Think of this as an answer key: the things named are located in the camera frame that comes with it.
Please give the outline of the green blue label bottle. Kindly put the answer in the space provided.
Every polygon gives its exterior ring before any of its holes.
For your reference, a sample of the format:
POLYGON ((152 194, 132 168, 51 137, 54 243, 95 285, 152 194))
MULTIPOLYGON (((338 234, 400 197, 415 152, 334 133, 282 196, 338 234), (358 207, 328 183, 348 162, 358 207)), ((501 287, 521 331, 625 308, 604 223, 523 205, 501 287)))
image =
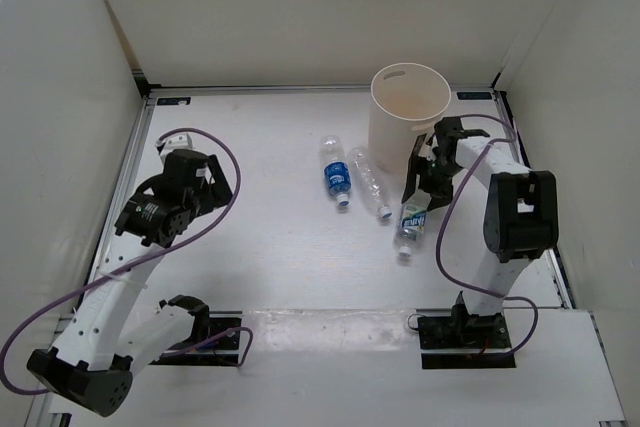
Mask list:
POLYGON ((414 250, 420 246, 430 200, 428 195, 413 196, 400 207, 394 243, 398 256, 403 260, 410 259, 414 250))

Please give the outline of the blue label water bottle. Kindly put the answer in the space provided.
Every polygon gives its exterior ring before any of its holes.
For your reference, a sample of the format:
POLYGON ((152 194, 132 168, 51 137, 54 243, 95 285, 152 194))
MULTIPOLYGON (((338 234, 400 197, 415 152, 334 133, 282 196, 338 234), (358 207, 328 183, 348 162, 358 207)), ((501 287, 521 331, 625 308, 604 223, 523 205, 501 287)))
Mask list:
POLYGON ((351 178, 340 138, 335 135, 323 137, 319 153, 328 194, 339 208, 346 208, 350 202, 351 178))

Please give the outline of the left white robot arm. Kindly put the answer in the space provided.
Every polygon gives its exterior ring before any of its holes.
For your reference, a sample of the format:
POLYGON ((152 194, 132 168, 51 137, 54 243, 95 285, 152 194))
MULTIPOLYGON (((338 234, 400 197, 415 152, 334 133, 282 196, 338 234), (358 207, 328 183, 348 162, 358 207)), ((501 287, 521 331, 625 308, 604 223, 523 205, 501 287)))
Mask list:
POLYGON ((28 370, 51 392, 101 416, 124 402, 134 377, 174 346, 197 347, 210 334, 209 307, 177 295, 141 326, 123 328, 162 255, 197 218, 225 207, 229 184, 214 155, 174 149, 163 170, 140 186, 115 222, 115 239, 98 286, 48 349, 35 350, 28 370))

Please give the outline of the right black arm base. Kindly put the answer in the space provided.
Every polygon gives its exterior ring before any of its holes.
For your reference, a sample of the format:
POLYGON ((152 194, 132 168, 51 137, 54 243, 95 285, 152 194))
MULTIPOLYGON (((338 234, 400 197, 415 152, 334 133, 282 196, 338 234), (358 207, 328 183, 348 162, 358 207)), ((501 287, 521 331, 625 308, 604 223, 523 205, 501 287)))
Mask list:
POLYGON ((514 369, 515 355, 506 319, 468 315, 463 306, 447 314, 418 311, 407 318, 418 335, 423 370, 514 369))

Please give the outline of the clear plastic bottle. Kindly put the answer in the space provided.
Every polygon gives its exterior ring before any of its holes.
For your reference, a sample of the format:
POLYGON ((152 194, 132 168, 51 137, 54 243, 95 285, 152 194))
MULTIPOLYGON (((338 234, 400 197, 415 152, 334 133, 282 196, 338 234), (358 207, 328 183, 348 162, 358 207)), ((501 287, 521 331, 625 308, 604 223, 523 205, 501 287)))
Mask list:
POLYGON ((387 222, 392 216, 388 189, 365 147, 354 147, 347 154, 349 170, 367 211, 379 221, 387 222))

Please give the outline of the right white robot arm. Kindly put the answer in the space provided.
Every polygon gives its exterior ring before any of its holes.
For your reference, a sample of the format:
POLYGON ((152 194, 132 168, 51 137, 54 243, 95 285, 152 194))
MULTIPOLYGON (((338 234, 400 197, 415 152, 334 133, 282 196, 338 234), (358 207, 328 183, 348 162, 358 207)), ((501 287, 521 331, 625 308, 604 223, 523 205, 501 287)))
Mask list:
POLYGON ((444 209, 435 244, 443 277, 460 287, 449 334, 460 346, 480 340, 487 325, 502 314, 521 273, 559 239, 556 178, 532 170, 501 150, 505 139, 482 129, 466 129, 459 117, 445 117, 431 134, 417 137, 408 160, 404 200, 427 196, 428 210, 444 209), (476 179, 487 191, 482 233, 485 253, 472 282, 453 277, 444 267, 446 229, 463 190, 476 179))

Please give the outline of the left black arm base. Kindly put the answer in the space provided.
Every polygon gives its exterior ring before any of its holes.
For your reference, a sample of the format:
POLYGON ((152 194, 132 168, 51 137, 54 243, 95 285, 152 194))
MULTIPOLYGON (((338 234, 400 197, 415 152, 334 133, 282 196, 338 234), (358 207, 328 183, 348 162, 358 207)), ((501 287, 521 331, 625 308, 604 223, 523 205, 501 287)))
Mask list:
POLYGON ((254 340, 243 321, 242 311, 214 311, 209 314, 206 344, 197 348, 192 341, 176 344, 152 365, 239 368, 254 340))

